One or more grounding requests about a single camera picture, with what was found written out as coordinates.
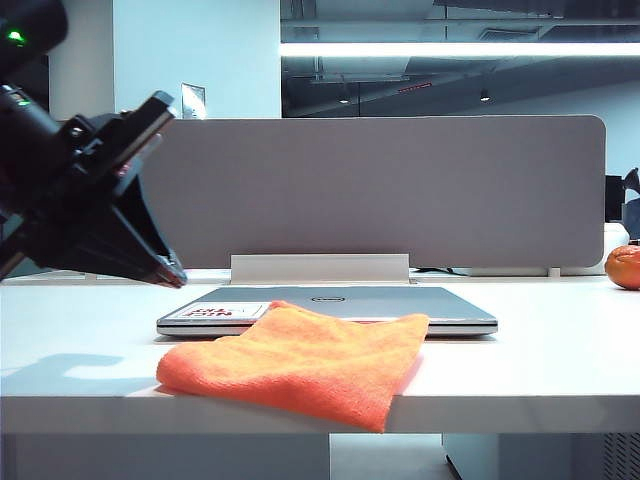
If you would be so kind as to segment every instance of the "microfiber towel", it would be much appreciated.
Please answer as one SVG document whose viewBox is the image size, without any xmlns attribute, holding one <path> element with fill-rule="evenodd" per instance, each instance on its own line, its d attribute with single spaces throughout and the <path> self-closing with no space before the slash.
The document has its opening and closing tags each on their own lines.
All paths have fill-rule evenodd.
<svg viewBox="0 0 640 480">
<path fill-rule="evenodd" d="M 362 324 L 275 301 L 245 333 L 175 346 L 157 379 L 184 393 L 282 408 L 384 431 L 429 318 Z"/>
</svg>

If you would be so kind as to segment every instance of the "sticker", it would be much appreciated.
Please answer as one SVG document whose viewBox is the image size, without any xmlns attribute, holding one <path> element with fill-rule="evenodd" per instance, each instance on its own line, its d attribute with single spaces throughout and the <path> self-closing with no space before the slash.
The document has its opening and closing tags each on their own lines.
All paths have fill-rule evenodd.
<svg viewBox="0 0 640 480">
<path fill-rule="evenodd" d="M 167 320 L 210 318 L 220 320 L 257 320 L 270 302 L 195 302 L 167 317 Z"/>
</svg>

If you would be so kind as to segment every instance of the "laptop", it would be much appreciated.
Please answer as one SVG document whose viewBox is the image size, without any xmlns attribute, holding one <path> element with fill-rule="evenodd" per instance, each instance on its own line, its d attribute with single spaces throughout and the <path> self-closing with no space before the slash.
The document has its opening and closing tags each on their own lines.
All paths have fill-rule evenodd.
<svg viewBox="0 0 640 480">
<path fill-rule="evenodd" d="M 176 337 L 219 337 L 246 331 L 273 300 L 344 320 L 371 323 L 411 313 L 430 317 L 428 336 L 495 333 L 490 313 L 442 287 L 220 287 L 165 315 L 157 331 Z"/>
</svg>

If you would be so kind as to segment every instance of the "desk partition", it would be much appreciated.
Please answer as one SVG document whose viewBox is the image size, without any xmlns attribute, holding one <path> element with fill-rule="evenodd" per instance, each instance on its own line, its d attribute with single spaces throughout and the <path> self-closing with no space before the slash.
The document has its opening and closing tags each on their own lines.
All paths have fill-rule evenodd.
<svg viewBox="0 0 640 480">
<path fill-rule="evenodd" d="M 593 116 L 178 120 L 164 137 L 142 180 L 189 268 L 257 253 L 408 253 L 413 267 L 602 256 Z"/>
</svg>

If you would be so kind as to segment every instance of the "orange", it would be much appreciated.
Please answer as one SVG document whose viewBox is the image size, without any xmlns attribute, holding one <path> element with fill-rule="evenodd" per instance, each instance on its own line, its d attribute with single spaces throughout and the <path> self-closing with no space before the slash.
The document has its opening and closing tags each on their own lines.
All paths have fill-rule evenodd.
<svg viewBox="0 0 640 480">
<path fill-rule="evenodd" d="M 604 270 L 613 283 L 628 290 L 640 289 L 640 246 L 624 245 L 607 257 Z"/>
</svg>

